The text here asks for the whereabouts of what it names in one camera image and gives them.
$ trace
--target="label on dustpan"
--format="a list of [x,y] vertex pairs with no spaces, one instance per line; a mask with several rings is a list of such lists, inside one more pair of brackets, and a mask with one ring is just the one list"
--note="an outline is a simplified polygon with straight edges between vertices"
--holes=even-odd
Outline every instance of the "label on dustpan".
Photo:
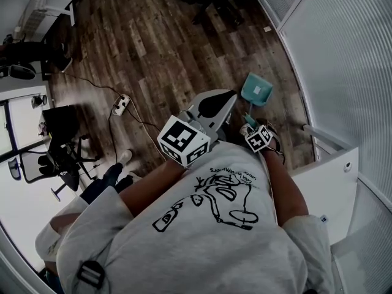
[[258,95],[262,89],[256,86],[255,90],[253,91],[254,94]]

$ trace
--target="white cable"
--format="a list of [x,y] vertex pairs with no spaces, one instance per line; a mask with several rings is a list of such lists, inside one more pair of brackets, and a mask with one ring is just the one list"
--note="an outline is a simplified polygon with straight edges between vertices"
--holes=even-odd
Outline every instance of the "white cable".
[[143,121],[141,120],[141,117],[140,117],[140,115],[139,115],[139,112],[138,112],[137,109],[136,109],[136,106],[135,106],[134,101],[132,100],[132,98],[131,98],[130,96],[129,96],[129,99],[130,99],[130,101],[132,102],[132,105],[134,106],[136,115],[138,116],[139,121],[140,121],[141,124],[143,125],[143,128],[145,129],[147,136],[148,136],[149,139],[152,141],[152,143],[154,144],[155,148],[157,149],[157,151],[159,152],[159,154],[162,156],[162,158],[164,158],[164,161],[167,161],[166,158],[165,158],[165,156],[161,153],[161,151],[159,150],[159,148],[158,148],[157,145],[155,144],[154,140],[151,138],[150,134],[148,133],[147,128],[146,128],[145,124],[143,123]]

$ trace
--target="black buckle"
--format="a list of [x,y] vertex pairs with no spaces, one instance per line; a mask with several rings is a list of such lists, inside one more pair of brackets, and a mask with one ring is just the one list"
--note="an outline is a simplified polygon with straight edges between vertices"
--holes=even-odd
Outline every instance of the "black buckle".
[[77,277],[79,280],[100,289],[104,283],[105,270],[99,263],[87,261],[81,264]]

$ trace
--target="power strip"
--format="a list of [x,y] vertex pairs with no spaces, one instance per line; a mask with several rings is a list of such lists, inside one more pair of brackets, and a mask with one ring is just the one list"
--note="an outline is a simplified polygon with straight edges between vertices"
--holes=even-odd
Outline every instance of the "power strip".
[[129,102],[130,102],[129,96],[121,95],[121,97],[119,97],[116,100],[116,102],[115,102],[115,107],[113,109],[113,114],[121,116],[124,113],[124,111],[125,111],[126,107],[128,106]]

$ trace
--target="white cube with marker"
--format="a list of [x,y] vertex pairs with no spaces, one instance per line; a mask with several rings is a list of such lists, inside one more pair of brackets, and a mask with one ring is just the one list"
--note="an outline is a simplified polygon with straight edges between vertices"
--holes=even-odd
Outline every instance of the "white cube with marker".
[[245,137],[246,142],[254,153],[266,148],[270,144],[271,139],[272,135],[264,125],[261,125]]
[[208,153],[211,143],[209,136],[175,116],[167,121],[157,141],[162,151],[183,167]]

